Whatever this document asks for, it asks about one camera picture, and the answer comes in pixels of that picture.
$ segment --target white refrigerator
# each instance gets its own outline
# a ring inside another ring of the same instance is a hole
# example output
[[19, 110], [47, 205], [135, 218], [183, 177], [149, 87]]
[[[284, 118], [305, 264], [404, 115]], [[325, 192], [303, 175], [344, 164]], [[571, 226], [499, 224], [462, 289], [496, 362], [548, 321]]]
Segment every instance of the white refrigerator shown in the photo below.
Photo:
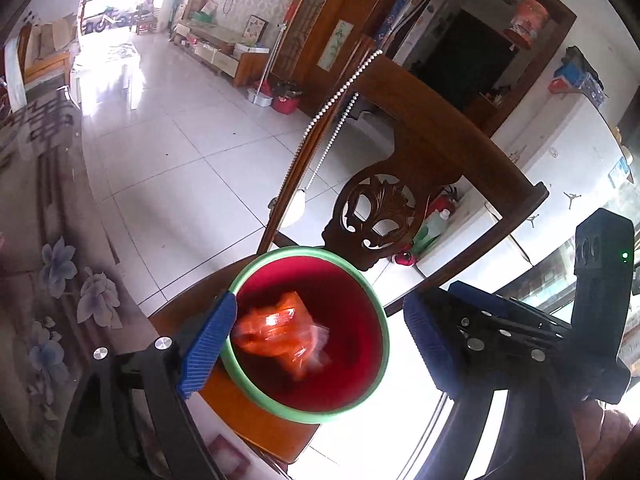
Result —
[[[553, 95], [504, 150], [549, 197], [510, 238], [449, 283], [460, 280], [487, 292], [507, 285], [575, 234], [575, 228], [616, 193], [629, 168], [599, 111], [582, 94]], [[447, 231], [418, 262], [425, 276], [468, 247], [497, 222], [477, 189], [459, 202]]]

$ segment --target red lantern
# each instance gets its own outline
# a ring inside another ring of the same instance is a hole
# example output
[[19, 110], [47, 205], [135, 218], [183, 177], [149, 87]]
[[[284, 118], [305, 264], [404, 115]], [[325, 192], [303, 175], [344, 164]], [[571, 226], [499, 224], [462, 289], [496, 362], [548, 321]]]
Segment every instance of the red lantern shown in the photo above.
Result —
[[511, 27], [506, 28], [504, 33], [511, 43], [530, 50], [548, 19], [549, 13], [542, 4], [536, 0], [524, 0], [511, 20]]

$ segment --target refrigerator door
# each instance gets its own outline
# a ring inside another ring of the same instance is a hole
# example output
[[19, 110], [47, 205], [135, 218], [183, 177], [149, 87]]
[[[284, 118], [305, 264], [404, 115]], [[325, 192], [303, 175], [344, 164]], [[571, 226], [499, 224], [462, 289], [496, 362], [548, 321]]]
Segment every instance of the refrigerator door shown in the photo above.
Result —
[[[417, 263], [421, 273], [425, 276], [433, 274], [497, 222], [485, 204], [485, 198], [475, 188], [463, 196], [458, 209], [451, 216], [447, 231]], [[506, 239], [442, 288], [449, 288], [452, 282], [460, 280], [493, 293], [530, 268], [531, 264], [522, 251], [512, 240]]]
[[529, 221], [513, 232], [534, 265], [571, 238], [576, 226], [613, 196], [621, 171], [626, 171], [622, 151], [596, 108], [581, 94], [563, 98], [574, 106], [522, 165], [530, 181], [544, 182], [549, 191]]

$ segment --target framed picture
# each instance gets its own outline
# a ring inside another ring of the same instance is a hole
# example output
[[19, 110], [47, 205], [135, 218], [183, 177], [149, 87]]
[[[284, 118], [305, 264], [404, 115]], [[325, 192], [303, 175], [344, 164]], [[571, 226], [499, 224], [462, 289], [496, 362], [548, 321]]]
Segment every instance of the framed picture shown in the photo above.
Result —
[[269, 25], [269, 22], [252, 14], [249, 16], [249, 21], [246, 22], [246, 27], [244, 28], [242, 37], [250, 43], [258, 43], [264, 33], [264, 29], [267, 28], [267, 25]]

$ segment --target crumpled plastic bag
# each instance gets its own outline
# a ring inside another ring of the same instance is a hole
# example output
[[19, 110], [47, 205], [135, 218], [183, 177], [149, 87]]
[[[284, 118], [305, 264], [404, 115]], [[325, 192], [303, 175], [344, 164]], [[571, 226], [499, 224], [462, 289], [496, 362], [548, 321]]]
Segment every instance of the crumpled plastic bag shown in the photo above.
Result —
[[329, 331], [316, 325], [296, 292], [286, 292], [275, 306], [254, 308], [236, 322], [233, 340], [245, 352], [275, 357], [293, 377], [319, 370]]

